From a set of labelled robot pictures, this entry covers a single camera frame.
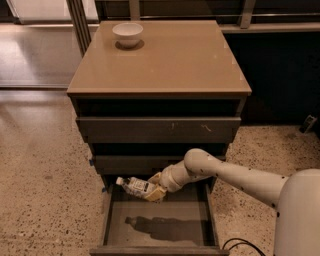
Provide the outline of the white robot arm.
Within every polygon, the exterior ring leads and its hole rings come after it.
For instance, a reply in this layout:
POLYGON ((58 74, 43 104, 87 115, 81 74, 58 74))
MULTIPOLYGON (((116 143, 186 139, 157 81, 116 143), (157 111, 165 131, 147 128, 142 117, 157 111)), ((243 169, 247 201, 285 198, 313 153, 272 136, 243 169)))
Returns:
POLYGON ((211 177, 276 210, 274 256, 320 256, 319 169, 287 177, 224 162, 202 149, 191 149, 183 161, 149 179, 155 189, 146 199, 158 201, 168 192, 211 177))

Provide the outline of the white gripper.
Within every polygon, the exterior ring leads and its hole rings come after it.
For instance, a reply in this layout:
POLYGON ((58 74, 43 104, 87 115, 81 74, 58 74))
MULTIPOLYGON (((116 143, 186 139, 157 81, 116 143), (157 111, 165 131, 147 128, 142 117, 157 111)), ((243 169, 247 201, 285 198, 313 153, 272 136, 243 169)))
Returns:
POLYGON ((152 184, 160 184, 152 192, 145 196, 149 202, 161 201, 167 191, 174 193, 188 183, 189 174, 183 163, 177 163, 166 167, 162 172, 157 172, 148 181, 152 184))

